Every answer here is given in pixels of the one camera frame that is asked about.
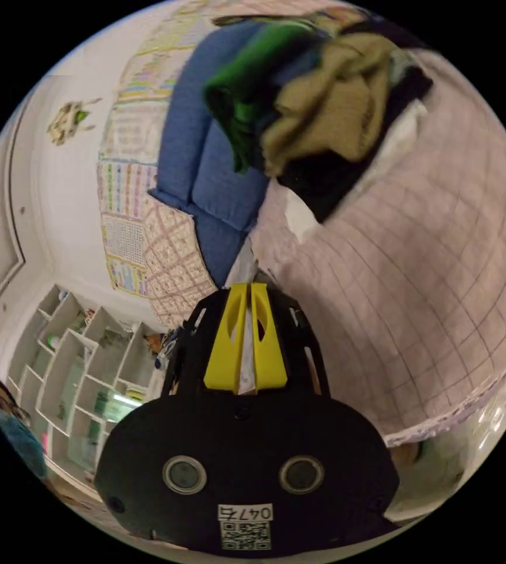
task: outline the beige sweater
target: beige sweater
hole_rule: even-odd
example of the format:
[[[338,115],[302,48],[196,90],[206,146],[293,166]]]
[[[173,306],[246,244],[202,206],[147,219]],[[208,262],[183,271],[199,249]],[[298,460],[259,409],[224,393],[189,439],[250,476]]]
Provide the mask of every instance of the beige sweater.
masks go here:
[[[326,150],[363,159],[380,133],[395,49],[372,33],[329,41],[321,65],[291,80],[276,99],[282,117],[261,138],[266,173],[279,176],[289,161]]]

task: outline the blanket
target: blanket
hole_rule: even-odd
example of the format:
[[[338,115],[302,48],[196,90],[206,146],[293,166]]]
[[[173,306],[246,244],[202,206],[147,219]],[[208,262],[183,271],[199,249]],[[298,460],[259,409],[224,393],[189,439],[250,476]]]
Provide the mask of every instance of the blanket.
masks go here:
[[[251,234],[259,267],[303,307],[332,396],[388,446],[484,405],[506,376],[506,132],[440,55],[415,146],[300,243],[273,182]]]

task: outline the couch cushion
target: couch cushion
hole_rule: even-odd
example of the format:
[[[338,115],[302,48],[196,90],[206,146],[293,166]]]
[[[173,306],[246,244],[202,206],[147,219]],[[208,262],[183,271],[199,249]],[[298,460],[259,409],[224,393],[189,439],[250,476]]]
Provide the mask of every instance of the couch cushion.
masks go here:
[[[231,145],[217,122],[212,122],[192,190],[193,202],[234,229],[250,231],[267,184],[268,178],[258,170],[233,171]]]
[[[263,25],[248,21],[220,28],[196,47],[178,78],[165,120],[158,165],[160,191],[190,201],[212,125],[202,97],[203,86]],[[242,178],[234,176],[236,182],[242,182]]]

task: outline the round sensor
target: round sensor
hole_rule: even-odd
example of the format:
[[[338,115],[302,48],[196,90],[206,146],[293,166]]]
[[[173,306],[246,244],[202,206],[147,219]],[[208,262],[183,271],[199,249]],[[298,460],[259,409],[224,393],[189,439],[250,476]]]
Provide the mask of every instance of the round sensor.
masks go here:
[[[206,485],[204,467],[189,456],[174,456],[163,468],[165,484],[177,494],[197,494]]]
[[[287,492],[309,494],[323,482],[323,466],[311,456],[295,456],[282,466],[279,478]]]

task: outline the sticker label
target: sticker label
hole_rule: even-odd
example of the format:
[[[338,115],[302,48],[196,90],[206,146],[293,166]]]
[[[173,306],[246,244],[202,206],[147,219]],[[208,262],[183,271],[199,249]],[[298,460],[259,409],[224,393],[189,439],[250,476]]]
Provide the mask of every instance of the sticker label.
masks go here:
[[[272,503],[264,505],[218,505],[224,550],[270,550]]]

